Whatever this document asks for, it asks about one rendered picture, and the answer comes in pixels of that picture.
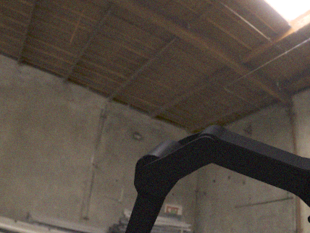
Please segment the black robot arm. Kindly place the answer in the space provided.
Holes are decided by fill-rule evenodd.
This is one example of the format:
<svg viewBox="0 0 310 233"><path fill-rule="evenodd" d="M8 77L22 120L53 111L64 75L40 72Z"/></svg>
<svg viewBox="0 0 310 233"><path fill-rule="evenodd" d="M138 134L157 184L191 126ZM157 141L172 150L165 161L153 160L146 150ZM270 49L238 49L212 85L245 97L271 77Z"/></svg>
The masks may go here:
<svg viewBox="0 0 310 233"><path fill-rule="evenodd" d="M165 140L138 159L138 195L125 233L151 233L177 181L208 164L287 190L310 207L310 158L211 125L179 141Z"/></svg>

